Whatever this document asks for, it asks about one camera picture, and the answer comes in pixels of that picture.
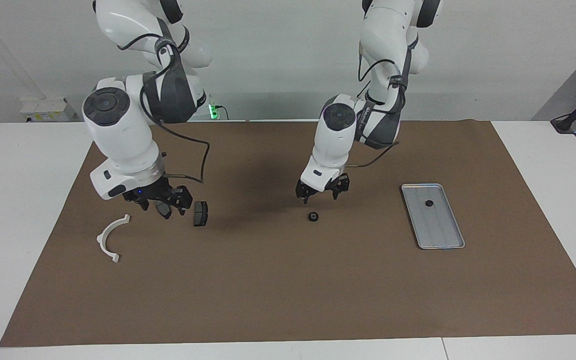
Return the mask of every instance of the white table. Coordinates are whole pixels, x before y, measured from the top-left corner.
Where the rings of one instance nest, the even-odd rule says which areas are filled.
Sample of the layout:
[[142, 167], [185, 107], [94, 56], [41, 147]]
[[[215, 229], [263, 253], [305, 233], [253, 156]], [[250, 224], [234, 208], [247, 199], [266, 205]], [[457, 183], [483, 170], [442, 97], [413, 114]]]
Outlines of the white table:
[[[545, 122], [493, 124], [576, 266], [576, 139]], [[0, 339], [90, 143], [82, 123], [0, 124]], [[567, 360], [576, 335], [0, 349], [0, 359], [38, 358]]]

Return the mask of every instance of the round black joint cap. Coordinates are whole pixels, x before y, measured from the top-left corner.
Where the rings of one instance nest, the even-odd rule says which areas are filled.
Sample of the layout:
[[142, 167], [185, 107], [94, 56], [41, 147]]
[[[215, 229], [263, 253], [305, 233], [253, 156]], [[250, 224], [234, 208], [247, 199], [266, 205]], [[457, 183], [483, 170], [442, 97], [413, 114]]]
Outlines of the round black joint cap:
[[357, 114], [349, 105], [337, 103], [326, 107], [323, 116], [328, 129], [340, 132], [355, 123]]
[[119, 88], [98, 89], [84, 102], [84, 114], [99, 126], [112, 126], [128, 112], [130, 97]]

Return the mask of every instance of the robotic arm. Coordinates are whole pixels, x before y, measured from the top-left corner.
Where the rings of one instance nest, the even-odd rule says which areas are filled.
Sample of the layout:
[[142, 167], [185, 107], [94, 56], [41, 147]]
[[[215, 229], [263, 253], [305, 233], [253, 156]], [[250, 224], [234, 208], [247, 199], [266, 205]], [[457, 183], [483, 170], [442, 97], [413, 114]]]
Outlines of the robotic arm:
[[418, 28], [432, 25], [443, 3], [363, 0], [362, 5], [365, 18], [359, 61], [366, 59], [370, 64], [370, 88], [363, 99], [342, 94], [324, 105], [310, 161], [297, 183], [297, 197], [304, 203], [318, 192], [332, 191], [337, 199], [349, 190], [345, 170], [355, 141], [375, 150], [396, 145], [409, 74], [419, 73], [428, 64], [428, 50], [419, 41]]
[[185, 26], [172, 27], [183, 16], [177, 0], [97, 0], [93, 9], [120, 50], [140, 51], [159, 69], [103, 79], [84, 101], [84, 121], [107, 157], [90, 173], [94, 189], [104, 200], [123, 196], [144, 210], [154, 201], [165, 219], [171, 208], [183, 215], [193, 198], [187, 187], [170, 186], [150, 125], [185, 123], [206, 102], [199, 77], [186, 68], [205, 68], [211, 52], [191, 41]]

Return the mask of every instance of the green light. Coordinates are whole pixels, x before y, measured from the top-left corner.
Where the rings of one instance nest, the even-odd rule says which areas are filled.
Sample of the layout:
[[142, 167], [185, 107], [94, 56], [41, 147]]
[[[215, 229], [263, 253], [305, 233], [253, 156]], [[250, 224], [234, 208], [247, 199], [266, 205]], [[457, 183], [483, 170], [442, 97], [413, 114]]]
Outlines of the green light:
[[219, 119], [219, 110], [215, 109], [214, 105], [208, 104], [208, 109], [210, 109], [210, 118], [212, 120]]

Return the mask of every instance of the gray rectangular tray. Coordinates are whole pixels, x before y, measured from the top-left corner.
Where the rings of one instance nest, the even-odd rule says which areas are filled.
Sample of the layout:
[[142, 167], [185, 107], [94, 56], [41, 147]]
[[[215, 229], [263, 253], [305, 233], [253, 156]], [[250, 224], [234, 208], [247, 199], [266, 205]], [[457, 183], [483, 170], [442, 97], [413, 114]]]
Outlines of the gray rectangular tray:
[[466, 246], [443, 186], [405, 184], [401, 191], [421, 249], [461, 249]]

